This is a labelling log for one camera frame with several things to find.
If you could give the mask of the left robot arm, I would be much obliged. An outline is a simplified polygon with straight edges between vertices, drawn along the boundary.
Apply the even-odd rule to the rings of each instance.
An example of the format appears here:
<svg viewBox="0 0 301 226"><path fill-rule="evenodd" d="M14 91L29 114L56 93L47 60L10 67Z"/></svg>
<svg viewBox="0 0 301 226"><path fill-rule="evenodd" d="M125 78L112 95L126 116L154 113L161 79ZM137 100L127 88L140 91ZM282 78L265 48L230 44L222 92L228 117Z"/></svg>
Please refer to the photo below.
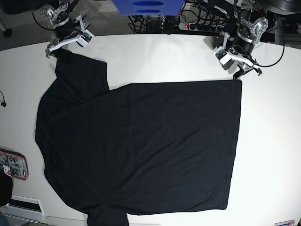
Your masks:
<svg viewBox="0 0 301 226"><path fill-rule="evenodd" d="M261 75L262 71L259 66L255 65L257 62L252 59L251 53L268 28L269 21L264 15L267 11L254 0L244 0L240 7L237 6L235 0L233 8L233 16L238 29L230 49L239 57L236 60L239 71L233 75L233 79L237 80L252 70Z"/></svg>

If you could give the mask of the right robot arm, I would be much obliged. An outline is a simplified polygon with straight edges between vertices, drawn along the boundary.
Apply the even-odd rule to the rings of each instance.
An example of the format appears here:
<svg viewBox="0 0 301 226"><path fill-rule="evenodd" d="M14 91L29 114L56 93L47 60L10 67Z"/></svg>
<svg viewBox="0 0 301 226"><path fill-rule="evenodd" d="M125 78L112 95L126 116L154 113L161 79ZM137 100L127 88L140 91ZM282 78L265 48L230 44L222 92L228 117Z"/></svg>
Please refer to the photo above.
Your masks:
<svg viewBox="0 0 301 226"><path fill-rule="evenodd" d="M59 48L59 44L79 34L76 23L71 18L71 12L77 4L77 0L50 0L40 9L40 14L48 22L48 27L41 24L38 26L51 32L50 43L45 50L47 58L50 58L54 48Z"/></svg>

